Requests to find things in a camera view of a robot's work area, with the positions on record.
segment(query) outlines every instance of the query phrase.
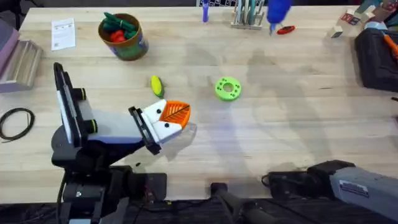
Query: colorful cup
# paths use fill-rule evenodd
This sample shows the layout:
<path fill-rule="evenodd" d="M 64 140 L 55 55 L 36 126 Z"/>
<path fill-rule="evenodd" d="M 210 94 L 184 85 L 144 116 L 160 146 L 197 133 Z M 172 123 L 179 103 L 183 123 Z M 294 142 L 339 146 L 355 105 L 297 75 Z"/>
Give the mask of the colorful cup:
<path fill-rule="evenodd" d="M 132 15 L 126 13 L 118 13 L 115 16 L 119 19 L 130 22 L 138 27 L 138 31 L 134 37 L 120 42 L 111 42 L 110 33 L 103 30 L 104 21 L 98 26 L 98 34 L 102 41 L 111 49 L 111 51 L 121 60 L 137 60 L 144 56 L 148 51 L 148 41 L 142 36 L 142 28 L 139 21 Z"/>

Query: green 3d printed part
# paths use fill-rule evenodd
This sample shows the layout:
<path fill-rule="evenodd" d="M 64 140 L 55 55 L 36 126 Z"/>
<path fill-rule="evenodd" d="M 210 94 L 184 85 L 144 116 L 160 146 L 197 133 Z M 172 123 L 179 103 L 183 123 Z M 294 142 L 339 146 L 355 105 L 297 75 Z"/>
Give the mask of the green 3d printed part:
<path fill-rule="evenodd" d="M 155 93 L 155 95 L 162 99 L 164 95 L 164 87 L 160 78 L 156 75 L 153 75 L 150 78 L 150 85 L 152 86 L 152 91 Z"/>
<path fill-rule="evenodd" d="M 224 101 L 236 100 L 242 91 L 239 81 L 232 77 L 220 78 L 215 85 L 216 95 Z"/>

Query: small yellow toy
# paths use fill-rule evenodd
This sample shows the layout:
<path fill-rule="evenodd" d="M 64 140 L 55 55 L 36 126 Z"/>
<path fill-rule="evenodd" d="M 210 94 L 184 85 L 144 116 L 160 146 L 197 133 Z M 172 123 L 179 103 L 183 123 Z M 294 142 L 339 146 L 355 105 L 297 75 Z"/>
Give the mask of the small yellow toy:
<path fill-rule="evenodd" d="M 164 87 L 160 78 L 156 75 L 153 75 L 150 78 L 150 85 L 152 86 L 152 91 L 155 93 L 155 95 L 160 99 L 163 99 Z"/>

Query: wooden table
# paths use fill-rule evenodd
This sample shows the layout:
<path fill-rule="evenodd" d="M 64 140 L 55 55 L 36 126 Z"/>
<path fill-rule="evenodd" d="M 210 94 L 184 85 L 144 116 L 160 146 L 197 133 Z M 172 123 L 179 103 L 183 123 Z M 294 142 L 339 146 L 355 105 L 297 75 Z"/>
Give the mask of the wooden table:
<path fill-rule="evenodd" d="M 165 84 L 166 99 L 192 106 L 190 125 L 158 156 L 146 149 L 122 160 L 138 172 L 165 172 L 169 199 L 204 198 L 211 182 L 229 183 L 240 196 L 268 193 L 259 178 L 270 170 L 304 168 L 330 159 L 354 162 L 398 177 L 398 104 L 392 93 L 360 87 L 352 39 L 324 38 L 345 7 L 293 7 L 268 35 L 229 26 L 231 8 L 211 8 L 201 22 L 196 8 L 30 9 L 21 39 L 44 49 L 34 89 L 0 95 L 0 114 L 26 107 L 36 115 L 24 138 L 0 144 L 0 203 L 54 202 L 62 170 L 51 164 L 50 140 L 61 125 L 52 65 L 63 64 L 75 87 L 85 87 L 93 108 L 128 113 L 157 101 L 150 76 Z M 142 23 L 147 55 L 118 60 L 97 35 L 103 12 L 127 12 Z M 52 52 L 51 20 L 75 18 L 76 47 Z M 234 102 L 215 97 L 215 81 L 236 77 L 243 93 Z M 26 125 L 9 121 L 6 133 Z"/>

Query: paper sheet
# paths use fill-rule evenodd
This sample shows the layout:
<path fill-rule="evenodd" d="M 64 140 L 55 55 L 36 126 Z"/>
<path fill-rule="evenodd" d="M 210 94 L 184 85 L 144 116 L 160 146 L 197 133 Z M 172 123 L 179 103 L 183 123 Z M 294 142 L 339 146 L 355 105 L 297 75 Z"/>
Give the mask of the paper sheet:
<path fill-rule="evenodd" d="M 51 22 L 51 50 L 76 46 L 74 18 Z"/>

